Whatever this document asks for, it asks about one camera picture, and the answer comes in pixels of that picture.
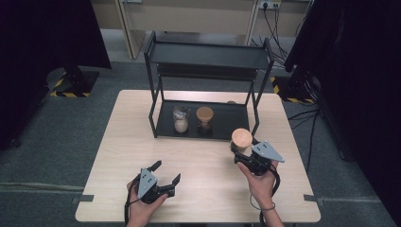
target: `finger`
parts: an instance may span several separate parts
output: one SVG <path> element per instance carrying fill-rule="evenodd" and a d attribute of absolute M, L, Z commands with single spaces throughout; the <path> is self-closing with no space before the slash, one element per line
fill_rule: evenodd
<path fill-rule="evenodd" d="M 278 166 L 278 162 L 275 161 L 275 160 L 272 160 L 272 161 L 271 161 L 271 164 L 272 164 L 275 168 L 277 168 L 277 166 Z"/>
<path fill-rule="evenodd" d="M 242 163 L 236 163 L 236 165 L 239 167 L 239 169 L 241 170 L 241 172 L 245 175 L 245 177 L 247 179 L 250 179 L 253 176 L 251 171 Z"/>
<path fill-rule="evenodd" d="M 168 197 L 168 195 L 167 195 L 167 194 L 164 194 L 163 196 L 157 198 L 157 200 L 154 201 L 154 202 L 151 204 L 153 210 L 156 210 L 159 206 L 161 206 L 161 205 L 165 202 L 165 200 L 167 199 L 167 197 Z"/>
<path fill-rule="evenodd" d="M 130 190 L 131 185 L 132 185 L 132 182 L 128 182 L 128 183 L 127 183 L 127 189 L 128 189 L 128 190 Z M 137 185 L 138 185 L 138 182 L 135 182 L 135 184 L 133 185 L 132 188 L 135 188 Z"/>

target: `wrist strap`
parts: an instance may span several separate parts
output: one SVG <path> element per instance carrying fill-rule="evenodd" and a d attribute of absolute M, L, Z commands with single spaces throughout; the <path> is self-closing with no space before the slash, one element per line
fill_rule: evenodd
<path fill-rule="evenodd" d="M 130 205 L 133 204 L 133 203 L 135 202 L 135 201 L 130 202 L 131 191 L 132 191 L 132 189 L 133 189 L 133 185 L 134 185 L 133 182 L 135 181 L 135 179 L 132 180 L 132 182 L 131 182 L 130 189 L 128 190 L 127 200 L 126 200 L 126 203 L 125 203 L 125 205 L 124 205 L 124 221 L 125 221 L 126 226 L 128 225 L 128 221 L 129 221 L 129 219 L 130 219 L 130 214 L 129 214 Z"/>
<path fill-rule="evenodd" d="M 278 187 L 280 186 L 281 179 L 280 179 L 280 175 L 277 172 L 277 169 L 273 165 L 270 166 L 268 171 L 271 171 L 273 173 L 274 177 L 276 178 L 276 182 L 274 184 L 274 187 L 273 187 L 272 193 L 271 193 L 271 195 L 274 196 L 274 193 L 277 191 Z M 273 203 L 273 207 L 272 208 L 261 209 L 260 210 L 259 222 L 260 222 L 260 225 L 262 227 L 268 227 L 268 225 L 265 222 L 265 219 L 263 218 L 263 210 L 267 211 L 267 210 L 272 210 L 274 208 L 275 208 L 275 203 Z"/>

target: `black strap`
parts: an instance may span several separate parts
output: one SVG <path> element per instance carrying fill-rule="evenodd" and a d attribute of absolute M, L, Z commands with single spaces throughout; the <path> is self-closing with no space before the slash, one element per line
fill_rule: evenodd
<path fill-rule="evenodd" d="M 126 203 L 124 205 L 124 220 L 125 220 L 125 224 L 126 226 L 128 225 L 128 221 L 130 219 L 130 215 L 129 215 L 129 211 L 130 211 L 130 205 L 133 204 L 135 201 L 130 202 L 130 198 L 131 198 L 131 191 L 134 187 L 134 181 L 136 180 L 136 178 L 134 180 L 132 180 L 131 185 L 130 185 L 130 189 L 128 190 L 128 196 L 127 196 L 127 200 Z"/>
<path fill-rule="evenodd" d="M 274 175 L 274 177 L 276 178 L 276 182 L 274 184 L 274 187 L 272 189 L 272 194 L 271 194 L 272 196 L 274 196 L 274 193 L 277 191 L 278 187 L 280 186 L 280 182 L 281 182 L 280 175 L 278 174 L 278 172 L 277 172 L 275 167 L 274 167 L 274 169 L 272 169 L 270 167 L 268 171 L 271 171 L 272 174 Z M 260 225 L 262 227 L 268 227 L 268 225 L 266 224 L 265 219 L 263 217 L 263 212 L 262 211 L 260 211 L 260 214 L 259 214 L 259 222 L 260 222 Z"/>

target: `gray carpet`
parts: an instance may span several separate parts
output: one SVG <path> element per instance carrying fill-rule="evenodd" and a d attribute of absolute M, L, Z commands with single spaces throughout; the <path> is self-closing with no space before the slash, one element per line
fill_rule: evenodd
<path fill-rule="evenodd" d="M 112 67 L 112 70 L 82 68 L 100 72 L 89 97 L 47 96 L 21 134 L 22 145 L 0 153 L 0 226 L 124 225 L 75 220 L 78 205 L 74 198 L 86 184 L 119 91 L 149 88 L 143 63 L 112 62 Z M 61 73 L 62 70 L 55 70 L 49 75 L 50 88 Z M 273 76 L 282 74 L 278 69 L 272 72 Z M 165 88 L 246 92 L 248 86 L 238 82 L 221 86 L 213 81 L 193 83 L 180 79 L 166 81 Z M 265 92 L 272 93 L 269 83 Z M 300 103 L 283 105 L 288 117 L 318 108 Z M 291 120 L 290 124 L 295 127 L 300 122 Z M 305 166 L 311 130 L 312 119 L 293 130 Z M 297 226 L 395 226 L 357 163 L 342 161 L 320 116 L 314 127 L 308 176 L 319 200 L 322 219 Z"/>

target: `wooden table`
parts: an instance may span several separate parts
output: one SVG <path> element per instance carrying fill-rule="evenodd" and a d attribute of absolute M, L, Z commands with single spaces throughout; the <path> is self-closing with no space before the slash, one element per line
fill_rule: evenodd
<path fill-rule="evenodd" d="M 165 95 L 174 99 L 237 103 L 246 97 L 243 93 L 219 92 L 165 91 Z M 170 184 L 179 173 L 182 177 L 175 197 L 167 199 L 151 222 L 258 222 L 259 211 L 250 205 L 248 183 L 234 164 L 229 141 L 154 138 L 148 121 L 150 105 L 150 91 L 120 92 L 83 192 L 94 195 L 94 199 L 79 203 L 77 220 L 124 221 L 127 182 L 141 167 L 162 160 L 163 164 L 154 172 L 158 185 Z M 313 192 L 280 97 L 264 94 L 258 111 L 260 126 L 255 138 L 268 140 L 286 159 L 278 167 L 282 182 L 273 198 L 277 212 L 283 222 L 317 222 L 321 217 L 317 203 L 304 200 L 304 195 Z M 248 112 L 252 127 L 251 106 Z"/>

